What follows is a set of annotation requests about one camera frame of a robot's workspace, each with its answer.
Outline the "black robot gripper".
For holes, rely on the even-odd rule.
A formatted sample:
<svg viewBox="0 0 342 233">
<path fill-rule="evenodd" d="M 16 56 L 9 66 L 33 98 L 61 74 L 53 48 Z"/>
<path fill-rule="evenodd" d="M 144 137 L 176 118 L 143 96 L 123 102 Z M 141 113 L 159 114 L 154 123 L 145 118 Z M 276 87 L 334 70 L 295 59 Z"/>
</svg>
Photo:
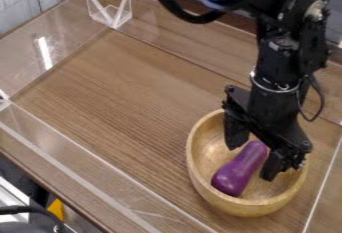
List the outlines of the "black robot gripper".
<svg viewBox="0 0 342 233">
<path fill-rule="evenodd" d="M 251 76 L 251 89 L 224 87 L 222 101 L 224 142 L 230 150 L 254 135 L 270 148 L 260 178 L 272 181 L 279 172 L 298 170 L 306 163 L 312 144 L 300 128 L 298 116 L 311 121 L 302 109 L 312 77 L 304 76 L 286 86 Z"/>
</svg>

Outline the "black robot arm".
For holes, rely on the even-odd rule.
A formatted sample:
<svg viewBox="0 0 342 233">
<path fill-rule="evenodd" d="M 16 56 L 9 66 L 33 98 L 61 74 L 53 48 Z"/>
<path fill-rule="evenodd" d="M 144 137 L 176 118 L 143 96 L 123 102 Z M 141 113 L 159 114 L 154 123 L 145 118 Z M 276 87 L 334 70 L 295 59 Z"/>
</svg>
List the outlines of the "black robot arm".
<svg viewBox="0 0 342 233">
<path fill-rule="evenodd" d="M 326 67 L 330 55 L 329 0 L 200 0 L 210 8 L 202 15 L 188 13 L 175 0 L 158 1 L 194 24 L 214 22 L 228 10 L 243 10 L 256 19 L 251 88 L 224 88 L 224 141 L 235 149 L 251 135 L 259 138 L 270 148 L 260 177 L 271 181 L 287 169 L 299 169 L 312 150 L 298 119 L 307 92 L 322 90 L 314 72 Z"/>
</svg>

